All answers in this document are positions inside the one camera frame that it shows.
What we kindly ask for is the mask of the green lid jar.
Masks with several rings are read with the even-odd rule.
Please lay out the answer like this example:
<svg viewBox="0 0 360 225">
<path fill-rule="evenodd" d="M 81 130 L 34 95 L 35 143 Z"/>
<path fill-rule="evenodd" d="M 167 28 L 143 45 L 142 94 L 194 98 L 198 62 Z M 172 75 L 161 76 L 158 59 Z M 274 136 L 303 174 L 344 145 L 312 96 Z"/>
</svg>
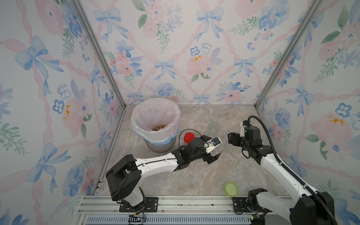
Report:
<svg viewBox="0 0 360 225">
<path fill-rule="evenodd" d="M 215 122 L 215 121 L 211 121 L 209 124 L 208 124 L 208 129 L 207 129 L 207 136 L 209 137 L 212 137 L 212 138 L 215 138 L 218 136 L 218 133 L 219 133 L 219 129 L 220 129 L 220 125 Z"/>
</svg>

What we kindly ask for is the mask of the red lid peanut jar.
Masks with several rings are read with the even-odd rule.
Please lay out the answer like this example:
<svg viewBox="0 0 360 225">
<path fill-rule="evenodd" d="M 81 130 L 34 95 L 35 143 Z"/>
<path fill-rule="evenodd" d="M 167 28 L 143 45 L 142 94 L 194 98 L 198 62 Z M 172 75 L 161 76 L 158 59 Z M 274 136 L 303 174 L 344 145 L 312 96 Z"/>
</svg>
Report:
<svg viewBox="0 0 360 225">
<path fill-rule="evenodd" d="M 195 138 L 195 135 L 191 132 L 187 132 L 185 135 L 184 135 L 184 143 L 185 144 L 189 144 L 191 141 L 193 141 L 193 139 Z"/>
</svg>

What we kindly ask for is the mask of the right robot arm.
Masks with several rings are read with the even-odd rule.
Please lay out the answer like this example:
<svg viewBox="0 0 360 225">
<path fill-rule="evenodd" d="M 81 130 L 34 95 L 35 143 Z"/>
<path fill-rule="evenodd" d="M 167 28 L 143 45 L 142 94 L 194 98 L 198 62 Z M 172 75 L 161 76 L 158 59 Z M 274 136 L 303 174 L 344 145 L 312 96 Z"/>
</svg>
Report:
<svg viewBox="0 0 360 225">
<path fill-rule="evenodd" d="M 310 186 L 269 145 L 264 145 L 258 127 L 243 126 L 240 134 L 232 132 L 227 138 L 229 144 L 248 152 L 251 159 L 271 173 L 290 196 L 283 199 L 264 188 L 250 190 L 245 203 L 249 210 L 273 212 L 293 225 L 337 224 L 331 195 Z"/>
</svg>

